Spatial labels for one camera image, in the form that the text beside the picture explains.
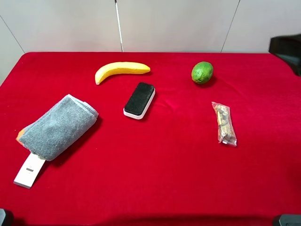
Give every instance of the white plastic object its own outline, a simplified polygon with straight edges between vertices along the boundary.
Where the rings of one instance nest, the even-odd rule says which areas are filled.
[[[30,155],[23,163],[23,166],[20,168],[14,180],[14,184],[26,188],[31,188],[44,162],[45,159],[39,157],[36,154],[30,153]]]

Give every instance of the eraser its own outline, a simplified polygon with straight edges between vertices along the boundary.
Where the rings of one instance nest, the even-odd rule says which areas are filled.
[[[124,107],[123,114],[133,119],[142,119],[154,96],[154,86],[140,82]]]

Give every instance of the towel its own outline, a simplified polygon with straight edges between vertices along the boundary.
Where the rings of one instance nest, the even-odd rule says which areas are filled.
[[[98,113],[86,102],[66,95],[18,134],[17,141],[47,161],[55,159],[95,122]]]

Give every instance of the white plastic base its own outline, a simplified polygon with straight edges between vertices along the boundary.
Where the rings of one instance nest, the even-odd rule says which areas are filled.
[[[124,110],[124,108],[123,108],[123,114],[124,114],[125,116],[130,117],[130,118],[133,118],[133,119],[142,119],[142,118],[144,117],[144,115],[145,115],[147,109],[149,108],[149,106],[150,106],[150,104],[151,104],[151,101],[153,100],[154,96],[155,96],[155,89],[154,89],[154,91],[153,91],[153,93],[152,93],[152,95],[151,95],[149,101],[147,102],[147,104],[146,104],[146,106],[145,106],[145,109],[143,110],[143,112],[142,112],[141,115],[134,115],[134,114],[128,113],[128,112],[126,112],[126,111]]]
[[[31,188],[44,162],[45,159],[30,153],[23,166],[20,168],[20,171],[14,180],[14,184]]]

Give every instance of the white wall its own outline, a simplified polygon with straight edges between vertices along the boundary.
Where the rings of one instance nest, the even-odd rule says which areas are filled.
[[[301,33],[301,0],[241,0],[223,52],[267,52],[271,37]]]
[[[0,85],[24,52],[0,17]]]
[[[114,0],[0,0],[25,52],[120,51]]]
[[[220,52],[238,0],[118,0],[124,51]]]

